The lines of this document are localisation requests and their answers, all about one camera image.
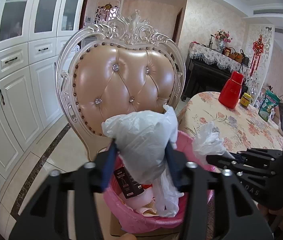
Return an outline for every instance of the tile floor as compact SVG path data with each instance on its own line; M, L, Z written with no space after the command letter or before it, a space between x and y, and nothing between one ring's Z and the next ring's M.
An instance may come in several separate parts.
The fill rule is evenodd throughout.
M176 114L182 110L187 101L179 101L175 109ZM69 172L78 169L88 161L83 143L72 128L65 129L67 124L66 118L62 116L37 144L31 146L31 152L10 182L0 203L0 233L5 239L8 239L16 219L19 219L26 204L51 170L58 169L61 172ZM63 135L62 139L57 140L57 145L54 145L53 142L60 134ZM69 192L68 227L70 239L76 239L73 201L74 194ZM109 234L110 210L104 202L103 195L95 194L95 201L105 240L116 239Z

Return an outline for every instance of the dining table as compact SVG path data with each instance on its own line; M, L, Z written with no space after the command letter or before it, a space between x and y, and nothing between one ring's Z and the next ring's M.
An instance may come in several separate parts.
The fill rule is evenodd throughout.
M283 136L273 121L264 121L252 105L243 107L238 103L234 109L229 109L218 101L219 95L219 92L194 95L177 115L178 130L196 137L205 124L213 122L212 131L219 133L229 152L247 148L283 150ZM209 240L213 238L214 197L207 206L206 240Z

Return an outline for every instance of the red thermos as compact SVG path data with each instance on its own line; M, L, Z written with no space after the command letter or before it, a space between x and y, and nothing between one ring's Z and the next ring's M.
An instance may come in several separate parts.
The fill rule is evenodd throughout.
M219 95L219 102L228 108L234 109L241 94L242 84L243 74L233 71Z

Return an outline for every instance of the chair backrest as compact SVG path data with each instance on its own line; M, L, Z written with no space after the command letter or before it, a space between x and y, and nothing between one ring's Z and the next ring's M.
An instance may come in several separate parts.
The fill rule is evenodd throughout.
M76 53L68 72L63 70L72 49L90 36L97 40ZM103 137L101 123L109 117L142 110L162 113L165 103L175 108L185 73L176 44L148 20L141 21L136 10L128 18L118 14L71 37L59 55L56 91L69 124L88 150L91 137Z

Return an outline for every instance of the floral tablecloth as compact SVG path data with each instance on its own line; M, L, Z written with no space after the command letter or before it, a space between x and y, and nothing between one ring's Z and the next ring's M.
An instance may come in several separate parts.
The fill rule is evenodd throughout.
M214 131L224 138L224 146L236 153L247 148L283 149L283 137L265 122L258 110L237 104L229 109L218 101L218 92L203 92L193 96L177 117L178 129L190 136L207 122L214 122Z
M190 58L203 60L209 65L216 63L220 69L228 68L230 71L236 70L243 73L245 77L250 73L249 68L244 65L242 72L240 63L200 44L190 43L188 53Z

